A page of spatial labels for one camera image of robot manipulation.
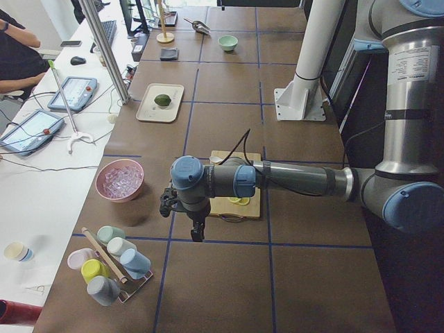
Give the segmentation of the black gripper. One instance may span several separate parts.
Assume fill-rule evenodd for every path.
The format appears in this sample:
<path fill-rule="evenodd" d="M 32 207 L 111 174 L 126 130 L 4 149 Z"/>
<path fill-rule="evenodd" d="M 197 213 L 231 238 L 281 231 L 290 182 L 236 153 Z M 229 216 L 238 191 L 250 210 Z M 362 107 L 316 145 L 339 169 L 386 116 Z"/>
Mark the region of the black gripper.
<path fill-rule="evenodd" d="M 160 214 L 168 217 L 171 212 L 183 212 L 193 220 L 190 235 L 193 241 L 203 242 L 205 239 L 205 221 L 210 214 L 209 198 L 197 196 L 188 190 L 179 190 L 170 185 L 160 196 Z"/>

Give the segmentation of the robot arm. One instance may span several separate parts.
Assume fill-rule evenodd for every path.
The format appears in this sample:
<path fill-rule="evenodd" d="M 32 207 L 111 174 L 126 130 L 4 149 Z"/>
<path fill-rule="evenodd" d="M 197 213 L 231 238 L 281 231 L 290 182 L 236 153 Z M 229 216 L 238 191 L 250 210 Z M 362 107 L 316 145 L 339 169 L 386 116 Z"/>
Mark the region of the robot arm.
<path fill-rule="evenodd" d="M 359 1 L 357 51 L 388 54 L 381 161 L 372 169 L 299 166 L 228 155 L 204 165 L 184 155 L 171 166 L 160 214 L 183 212 L 204 240 L 213 198 L 250 198 L 256 189 L 358 202 L 405 233 L 443 224 L 443 188 L 431 151 L 433 97 L 443 71 L 442 1 Z"/>

